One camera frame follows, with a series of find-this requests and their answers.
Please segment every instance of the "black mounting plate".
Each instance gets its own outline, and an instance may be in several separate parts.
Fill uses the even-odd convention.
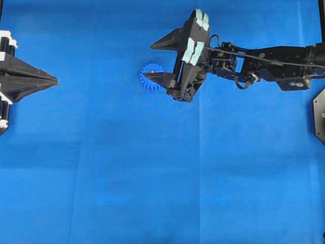
[[[315,135],[325,144],[325,90],[323,90],[313,101]]]

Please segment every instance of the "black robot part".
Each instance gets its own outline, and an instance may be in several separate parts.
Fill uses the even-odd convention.
[[[2,6],[3,1],[0,0],[0,10]],[[55,77],[16,58],[17,48],[11,33],[0,30],[0,135],[8,129],[9,111],[14,103],[58,85]]]
[[[313,101],[315,135],[325,144],[325,90],[323,90]]]
[[[325,42],[325,0],[318,0],[322,42]]]
[[[151,46],[177,51],[173,73],[145,74],[177,101],[191,102],[207,73],[233,80],[240,89],[264,79],[276,82],[283,91],[306,90],[312,79],[325,79],[324,43],[263,49],[245,49],[225,42],[219,45],[218,35],[209,37],[208,21],[208,15],[194,10],[182,28]],[[214,37],[218,37],[217,47],[210,46]],[[240,73],[236,72],[237,58],[244,59]]]

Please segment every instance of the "gear teeth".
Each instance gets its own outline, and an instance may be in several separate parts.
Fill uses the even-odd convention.
[[[158,63],[147,63],[140,71],[139,77],[140,82],[144,89],[149,90],[151,92],[156,92],[160,90],[161,86],[144,76],[144,73],[154,72],[163,72],[164,69]]]

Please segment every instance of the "wire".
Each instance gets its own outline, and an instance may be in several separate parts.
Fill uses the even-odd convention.
[[[311,79],[312,79],[312,80],[325,80],[325,75],[321,75],[321,76],[312,76]]]
[[[251,83],[247,82],[244,86],[242,86],[242,85],[239,83],[237,77],[234,77],[234,80],[235,80],[236,86],[237,86],[240,90],[246,90],[246,89],[249,88],[249,86],[251,85]]]
[[[250,57],[250,58],[253,58],[253,59],[258,59],[258,60],[261,60],[261,61],[270,62],[270,63],[278,64],[278,65],[292,65],[292,66],[315,67],[315,68],[325,69],[325,66],[322,66],[322,65],[307,65],[307,64],[287,63],[287,62],[281,62],[281,61],[271,60],[271,59],[267,59],[267,58],[256,57],[256,56],[249,55],[249,54],[224,51],[224,50],[221,50],[219,48],[211,48],[211,47],[204,47],[204,48],[210,49],[212,51],[219,51],[219,52],[223,52],[223,53],[233,54],[233,55],[236,55],[236,56]]]
[[[217,37],[217,44],[218,44],[218,47],[220,47],[220,37],[217,35],[217,34],[214,34],[210,37],[210,40],[209,40],[209,47],[211,47],[211,41],[213,38]]]

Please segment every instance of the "blue cloth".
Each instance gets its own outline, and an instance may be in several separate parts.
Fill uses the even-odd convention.
[[[246,48],[320,42],[316,0],[5,1],[16,56],[60,79],[1,138],[2,243],[320,243],[325,87],[249,90],[209,75],[193,103],[141,87],[150,50],[188,19]]]

